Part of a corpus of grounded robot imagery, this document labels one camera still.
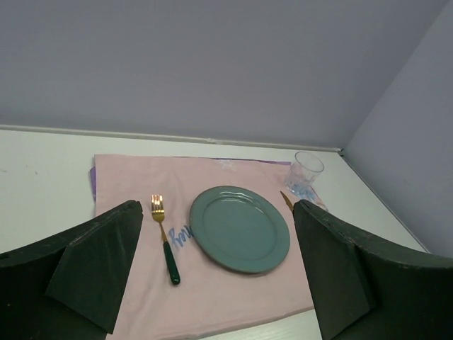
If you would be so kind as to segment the clear drinking glass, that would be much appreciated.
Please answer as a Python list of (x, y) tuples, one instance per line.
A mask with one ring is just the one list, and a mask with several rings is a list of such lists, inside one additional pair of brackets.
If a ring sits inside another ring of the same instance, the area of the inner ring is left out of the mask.
[(289, 167), (285, 185), (298, 198), (308, 196), (311, 185), (324, 170), (323, 162), (314, 154), (298, 151)]

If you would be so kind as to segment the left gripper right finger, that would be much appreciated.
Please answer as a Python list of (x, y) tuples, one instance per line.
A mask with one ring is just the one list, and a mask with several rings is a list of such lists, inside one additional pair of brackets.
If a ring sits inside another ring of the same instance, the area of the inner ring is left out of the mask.
[(323, 339), (451, 339), (452, 260), (396, 244), (301, 200), (299, 248)]

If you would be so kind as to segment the gold knife green handle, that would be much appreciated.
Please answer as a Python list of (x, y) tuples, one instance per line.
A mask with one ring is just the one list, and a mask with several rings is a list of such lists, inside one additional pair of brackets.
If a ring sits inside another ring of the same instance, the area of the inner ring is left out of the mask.
[(293, 212), (293, 210), (294, 210), (294, 205), (292, 204), (291, 200), (287, 197), (287, 195), (286, 195), (284, 192), (281, 191), (280, 194), (281, 194), (283, 200), (285, 201), (285, 204), (286, 204), (287, 207), (289, 208), (289, 210), (290, 210), (291, 212)]

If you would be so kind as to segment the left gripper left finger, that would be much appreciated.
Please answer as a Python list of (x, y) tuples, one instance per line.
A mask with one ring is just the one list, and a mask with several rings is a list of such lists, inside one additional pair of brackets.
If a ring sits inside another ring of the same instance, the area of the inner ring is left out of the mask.
[(112, 334), (143, 220), (129, 200), (88, 222), (1, 254), (2, 339)]

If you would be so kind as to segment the pink cloth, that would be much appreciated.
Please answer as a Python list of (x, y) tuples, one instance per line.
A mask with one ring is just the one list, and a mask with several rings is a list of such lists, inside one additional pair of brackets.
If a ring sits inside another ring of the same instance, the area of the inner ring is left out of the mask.
[[(143, 207), (143, 223), (114, 339), (197, 339), (282, 319), (313, 307), (292, 212), (280, 192), (288, 164), (195, 157), (133, 157), (98, 154), (96, 212), (127, 201)], [(203, 191), (245, 188), (268, 200), (289, 227), (290, 249), (275, 269), (262, 274), (229, 270), (198, 246), (189, 210)], [(151, 196), (164, 200), (164, 230), (180, 274), (170, 281)]]

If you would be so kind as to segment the teal plate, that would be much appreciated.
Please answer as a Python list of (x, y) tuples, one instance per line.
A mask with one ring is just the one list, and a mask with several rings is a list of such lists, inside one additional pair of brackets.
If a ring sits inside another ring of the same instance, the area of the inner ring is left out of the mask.
[(201, 192), (190, 207), (189, 223), (201, 250), (232, 271), (267, 273), (289, 253), (289, 227), (282, 214), (245, 188), (216, 186)]

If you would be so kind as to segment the gold fork green handle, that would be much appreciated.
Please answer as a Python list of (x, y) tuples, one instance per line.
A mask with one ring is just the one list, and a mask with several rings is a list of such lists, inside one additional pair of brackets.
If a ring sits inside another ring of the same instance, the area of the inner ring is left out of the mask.
[(164, 249), (164, 257), (166, 260), (166, 266), (168, 270), (168, 275), (170, 281), (173, 285), (180, 284), (180, 274), (178, 271), (178, 267), (176, 264), (175, 257), (171, 250), (171, 245), (168, 242), (168, 238), (166, 236), (163, 222), (165, 220), (165, 210), (164, 210), (164, 200), (162, 195), (152, 195), (151, 196), (151, 216), (153, 220), (159, 225), (159, 229), (161, 231), (161, 238), (162, 238), (162, 245)]

